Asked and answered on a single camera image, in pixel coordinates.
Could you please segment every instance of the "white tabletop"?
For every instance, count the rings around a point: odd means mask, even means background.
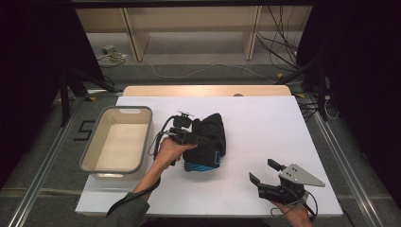
[[[313,145],[303,116],[293,96],[231,97],[137,97],[122,96],[117,106],[148,106],[153,112],[154,134],[177,109],[203,119],[220,113],[227,139],[227,154],[220,168],[185,172],[183,161],[162,175],[160,186],[148,203],[149,216],[266,218],[273,205],[258,197],[249,172],[262,183],[278,185],[278,172],[268,159],[281,165],[297,164],[325,183],[306,186],[319,204],[319,217],[342,215],[333,188]],[[148,157],[150,167],[152,157]],[[105,214],[137,182],[98,180],[91,176],[84,187],[76,212]],[[308,205],[315,210],[312,198]]]

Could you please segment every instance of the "floor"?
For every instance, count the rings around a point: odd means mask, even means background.
[[[262,35],[272,38],[274,33]],[[301,35],[289,33],[288,39],[297,44]],[[272,84],[281,74],[290,73],[286,70],[287,65],[271,57],[259,43],[254,48],[253,59],[245,61],[237,33],[152,34],[142,62],[132,61],[125,34],[88,34],[88,37],[99,59],[103,57],[100,48],[107,44],[113,44],[117,52],[127,55],[124,64],[116,67],[113,67],[115,62],[99,61],[103,67],[112,67],[103,68],[103,72],[119,87],[133,81],[143,84],[152,84],[156,79],[159,82],[163,79],[164,84],[176,82],[169,77],[182,77],[183,83],[187,84],[198,81],[205,84]],[[291,61],[285,48],[276,44],[273,49]],[[277,69],[274,64],[286,69]],[[214,76],[207,81],[197,80],[207,75]],[[302,92],[300,81],[301,78],[295,79],[288,85],[293,94]],[[92,84],[87,86],[97,89]],[[61,105],[55,98],[47,124],[0,193],[0,226],[9,223],[10,226],[95,226],[103,219],[74,212],[87,179],[86,173],[78,168],[85,142],[77,139],[86,136],[78,132],[79,128],[82,121],[96,119],[104,107],[114,105],[118,98],[110,94],[95,97],[93,101],[71,96],[74,121],[64,128],[60,127]],[[311,103],[315,96],[308,93],[297,99],[300,103]],[[317,113],[302,111],[327,176],[344,208],[342,217],[318,218],[314,226],[401,226],[400,209],[361,155],[346,122],[340,115],[335,117],[337,110],[329,109],[336,119],[327,122],[323,122]],[[221,226],[255,226],[253,221],[219,220]],[[288,226],[282,218],[268,218],[266,222],[270,226]]]

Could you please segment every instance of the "human hand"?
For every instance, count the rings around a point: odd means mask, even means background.
[[[283,205],[282,203],[276,201],[270,201],[275,206],[277,206],[281,213],[286,216],[287,220],[293,227],[304,227],[312,226],[309,214],[307,213],[306,207],[302,204],[297,203],[294,205]]]
[[[165,137],[160,143],[159,152],[156,156],[155,163],[166,169],[172,161],[180,161],[181,155],[188,149],[195,148],[197,145],[185,144],[179,145],[170,137]]]

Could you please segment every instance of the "gray floor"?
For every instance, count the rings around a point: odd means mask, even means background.
[[[122,35],[105,37],[93,34],[89,37],[99,57],[101,57],[99,48],[110,44],[111,41],[117,47],[117,51],[130,54],[129,48],[127,50],[128,44]],[[286,55],[283,49],[277,47],[276,50],[282,51],[283,56]],[[116,87],[124,88],[130,84],[271,84],[271,80],[277,80],[277,74],[288,73],[271,65],[270,55],[260,45],[255,47],[253,60],[244,61],[240,37],[235,33],[191,33],[189,38],[185,38],[184,34],[155,34],[148,45],[146,62],[136,63],[130,58],[128,56],[124,64],[114,68],[103,68],[104,75],[115,82]],[[280,63],[275,58],[272,60],[274,63]],[[112,65],[106,61],[100,63],[106,66]],[[159,76],[155,75],[150,63],[154,65]],[[187,77],[202,69],[204,70],[198,74]],[[97,89],[92,84],[87,86],[89,89]],[[301,91],[300,83],[297,81],[289,87],[293,93]],[[310,94],[306,98],[298,97],[300,103],[311,102],[311,99],[313,96]],[[85,133],[78,132],[83,120],[96,120],[101,110],[114,105],[116,100],[117,96],[98,96],[95,101],[86,100],[82,103],[78,99],[71,101],[72,106],[77,107],[74,121],[66,132],[66,138],[54,158],[48,175],[40,186],[38,197],[28,209],[28,215],[23,220],[24,226],[96,226],[103,219],[75,213],[79,195],[87,180],[87,174],[78,167],[86,142],[75,139],[86,136]],[[41,169],[41,164],[48,158],[53,141],[61,130],[61,104],[57,98],[52,106],[52,113],[47,118],[47,123],[43,125],[31,150],[23,157],[1,191],[0,226],[7,226],[10,222],[24,194]],[[401,226],[399,208],[375,175],[369,162],[360,155],[361,150],[346,122],[339,117],[336,120],[329,119],[327,123],[322,124],[317,113],[305,121],[339,202],[355,226],[369,226],[372,222],[353,191],[354,187],[347,182],[346,174],[336,158],[336,152],[330,146],[330,138],[323,133],[324,129],[333,132],[332,138],[338,142],[337,149],[340,148],[351,164],[351,170],[357,176],[362,192],[366,193],[368,201],[372,203],[381,224]],[[88,124],[86,127],[91,129],[93,125]],[[351,226],[350,219],[345,215],[340,218],[318,218],[314,226]],[[261,223],[261,220],[218,219],[215,223],[222,223],[221,226],[255,226]],[[288,226],[283,218],[269,218],[267,223],[270,226]]]

